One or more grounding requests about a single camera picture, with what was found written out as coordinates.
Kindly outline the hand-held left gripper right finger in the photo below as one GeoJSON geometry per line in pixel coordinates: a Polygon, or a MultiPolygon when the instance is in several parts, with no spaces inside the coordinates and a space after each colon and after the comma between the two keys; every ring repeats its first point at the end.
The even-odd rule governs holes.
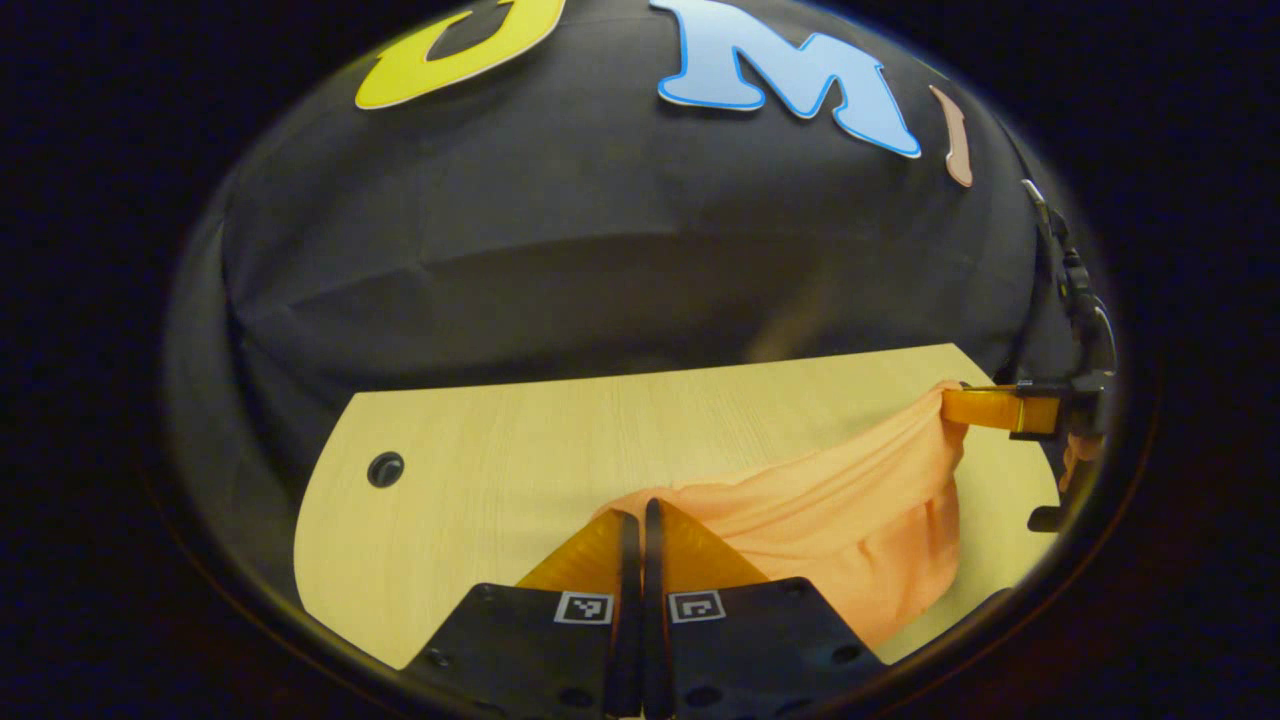
{"type": "Polygon", "coordinates": [[[662,500],[644,534],[644,717],[808,719],[884,674],[809,579],[767,578],[662,500]]]}

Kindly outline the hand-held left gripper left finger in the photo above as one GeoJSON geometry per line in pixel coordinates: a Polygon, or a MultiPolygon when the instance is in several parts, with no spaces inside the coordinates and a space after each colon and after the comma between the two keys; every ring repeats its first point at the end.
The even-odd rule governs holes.
{"type": "Polygon", "coordinates": [[[474,585],[403,674],[474,717],[636,717],[641,639],[640,527],[614,510],[520,583],[474,585]]]}

